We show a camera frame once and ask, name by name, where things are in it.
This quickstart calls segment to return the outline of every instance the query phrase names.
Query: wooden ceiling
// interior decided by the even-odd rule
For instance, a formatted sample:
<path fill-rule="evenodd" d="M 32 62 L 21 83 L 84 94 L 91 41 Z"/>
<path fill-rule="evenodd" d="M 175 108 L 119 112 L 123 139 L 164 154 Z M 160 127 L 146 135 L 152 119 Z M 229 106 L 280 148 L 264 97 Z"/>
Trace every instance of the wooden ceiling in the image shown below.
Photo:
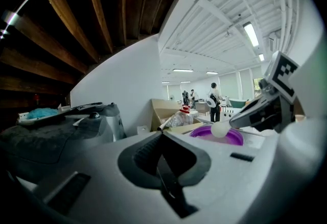
<path fill-rule="evenodd" d="M 0 46 L 0 130 L 18 113 L 65 105 L 87 73 L 158 33 L 174 0 L 29 0 Z"/>

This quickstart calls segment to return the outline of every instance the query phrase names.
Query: person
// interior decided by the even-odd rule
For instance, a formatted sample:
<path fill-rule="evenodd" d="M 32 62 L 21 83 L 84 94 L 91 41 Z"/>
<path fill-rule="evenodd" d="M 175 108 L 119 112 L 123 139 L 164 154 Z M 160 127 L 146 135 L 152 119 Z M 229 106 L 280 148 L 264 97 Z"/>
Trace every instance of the person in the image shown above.
<path fill-rule="evenodd" d="M 192 100 L 192 109 L 195 109 L 195 103 L 199 102 L 199 96 L 194 91 L 194 89 L 191 90 L 191 100 Z"/>
<path fill-rule="evenodd" d="M 219 100 L 223 100 L 222 96 L 217 89 L 216 83 L 211 83 L 211 90 L 209 92 L 209 97 L 216 102 L 216 106 L 214 108 L 210 107 L 210 121 L 217 122 L 220 121 L 220 107 L 219 107 Z"/>
<path fill-rule="evenodd" d="M 184 90 L 184 92 L 182 93 L 182 96 L 183 96 L 184 105 L 189 105 L 190 104 L 189 93 Z"/>

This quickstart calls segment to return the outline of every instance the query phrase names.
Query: white ceiling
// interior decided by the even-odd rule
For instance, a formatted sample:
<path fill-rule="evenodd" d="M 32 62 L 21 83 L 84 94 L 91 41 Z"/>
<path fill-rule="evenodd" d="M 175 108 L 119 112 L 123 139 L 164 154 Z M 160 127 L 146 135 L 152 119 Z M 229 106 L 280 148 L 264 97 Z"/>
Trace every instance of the white ceiling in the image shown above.
<path fill-rule="evenodd" d="M 255 29 L 257 47 L 243 28 L 247 22 Z M 260 64 L 259 54 L 270 60 L 278 45 L 271 51 L 268 37 L 272 32 L 280 36 L 281 28 L 280 0 L 197 0 L 160 52 L 162 81 L 179 84 L 206 78 L 207 71 L 248 68 Z"/>

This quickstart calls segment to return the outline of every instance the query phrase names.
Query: purple bowl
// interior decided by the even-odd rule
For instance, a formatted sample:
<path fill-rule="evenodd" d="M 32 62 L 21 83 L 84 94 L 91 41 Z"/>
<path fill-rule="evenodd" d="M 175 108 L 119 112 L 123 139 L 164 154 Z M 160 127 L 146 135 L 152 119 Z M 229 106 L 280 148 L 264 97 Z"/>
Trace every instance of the purple bowl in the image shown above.
<path fill-rule="evenodd" d="M 241 133 L 237 130 L 230 129 L 224 138 L 217 138 L 211 133 L 211 125 L 199 127 L 190 133 L 191 137 L 203 140 L 209 140 L 219 143 L 243 146 L 244 140 Z"/>

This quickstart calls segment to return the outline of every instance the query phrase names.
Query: ping pong ball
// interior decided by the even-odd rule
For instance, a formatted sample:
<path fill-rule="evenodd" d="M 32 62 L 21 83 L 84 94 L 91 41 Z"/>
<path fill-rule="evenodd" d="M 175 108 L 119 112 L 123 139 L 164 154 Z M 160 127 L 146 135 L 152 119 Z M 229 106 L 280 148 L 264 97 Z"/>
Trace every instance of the ping pong ball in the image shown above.
<path fill-rule="evenodd" d="M 230 128 L 229 120 L 218 121 L 211 126 L 211 133 L 217 138 L 223 138 L 227 135 Z"/>

